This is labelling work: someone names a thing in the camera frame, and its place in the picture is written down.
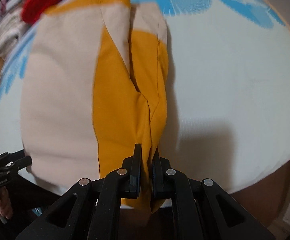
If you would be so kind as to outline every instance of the yellow and beige cloth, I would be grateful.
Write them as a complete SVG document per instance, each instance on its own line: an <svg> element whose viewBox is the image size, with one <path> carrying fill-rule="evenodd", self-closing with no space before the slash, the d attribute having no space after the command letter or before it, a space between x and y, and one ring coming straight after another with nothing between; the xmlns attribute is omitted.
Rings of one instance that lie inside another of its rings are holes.
<svg viewBox="0 0 290 240"><path fill-rule="evenodd" d="M70 187L104 178L142 144L141 196L166 122L166 23L156 4L74 0L49 8L28 59L21 133L40 179Z"/></svg>

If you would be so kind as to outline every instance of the white tabletop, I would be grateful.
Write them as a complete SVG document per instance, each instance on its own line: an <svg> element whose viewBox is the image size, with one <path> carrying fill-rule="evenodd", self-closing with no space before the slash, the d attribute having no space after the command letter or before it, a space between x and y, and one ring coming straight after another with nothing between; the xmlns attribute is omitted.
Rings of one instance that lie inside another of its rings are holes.
<svg viewBox="0 0 290 240"><path fill-rule="evenodd" d="M229 193L290 159L290 30L262 0L156 1L168 25L170 69L162 155ZM0 80L0 154L22 149L20 98L35 26ZM61 194L66 189L42 184Z"/></svg>

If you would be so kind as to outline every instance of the blue brush stroke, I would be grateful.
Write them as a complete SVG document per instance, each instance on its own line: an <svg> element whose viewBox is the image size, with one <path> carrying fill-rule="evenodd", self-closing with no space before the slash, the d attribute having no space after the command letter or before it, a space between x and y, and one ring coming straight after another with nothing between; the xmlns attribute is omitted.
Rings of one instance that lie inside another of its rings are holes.
<svg viewBox="0 0 290 240"><path fill-rule="evenodd" d="M156 2L166 17L174 17L182 14L202 14L207 11L212 4L212 0L131 0L133 3ZM235 13L245 17L247 20L260 26L261 28L272 29L274 23L272 19L280 25L285 26L279 16L263 0L220 0ZM29 31L29 35L15 49L16 53L6 61L0 82L0 100L3 94L8 94L11 86L19 77L23 79L26 72L26 64L34 40L35 32Z"/></svg>

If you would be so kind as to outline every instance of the round metal bolt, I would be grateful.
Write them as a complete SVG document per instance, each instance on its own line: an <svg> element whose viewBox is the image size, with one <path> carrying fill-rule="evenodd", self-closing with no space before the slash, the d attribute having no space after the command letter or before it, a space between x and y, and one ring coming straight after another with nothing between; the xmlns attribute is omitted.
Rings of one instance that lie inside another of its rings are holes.
<svg viewBox="0 0 290 240"><path fill-rule="evenodd" d="M176 174L176 171L173 170L173 169L168 169L168 170L166 171L166 174L167 174L167 175L175 175L175 174Z"/></svg>
<svg viewBox="0 0 290 240"><path fill-rule="evenodd" d="M117 171L117 173L118 173L119 175L125 175L125 174L127 173L127 170L126 170L126 169L119 169L119 170Z"/></svg>
<svg viewBox="0 0 290 240"><path fill-rule="evenodd" d="M211 179L204 179L204 184L206 186L213 186L214 181L212 181Z"/></svg>
<svg viewBox="0 0 290 240"><path fill-rule="evenodd" d="M79 181L79 184L81 185L81 186L86 186L86 185L88 185L88 183L89 183L89 180L88 179L81 179L80 181Z"/></svg>

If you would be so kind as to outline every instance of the triangular cutout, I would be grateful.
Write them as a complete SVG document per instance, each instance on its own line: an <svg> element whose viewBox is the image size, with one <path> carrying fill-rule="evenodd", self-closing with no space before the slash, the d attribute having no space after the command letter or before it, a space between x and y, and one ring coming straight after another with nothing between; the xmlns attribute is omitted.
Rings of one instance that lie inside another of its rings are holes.
<svg viewBox="0 0 290 240"><path fill-rule="evenodd" d="M232 207L221 195L217 195L216 200L229 228L239 225L245 221L244 216Z"/></svg>
<svg viewBox="0 0 290 240"><path fill-rule="evenodd" d="M72 195L65 203L63 203L47 217L48 222L60 228L64 228L67 224L76 200L77 196Z"/></svg>

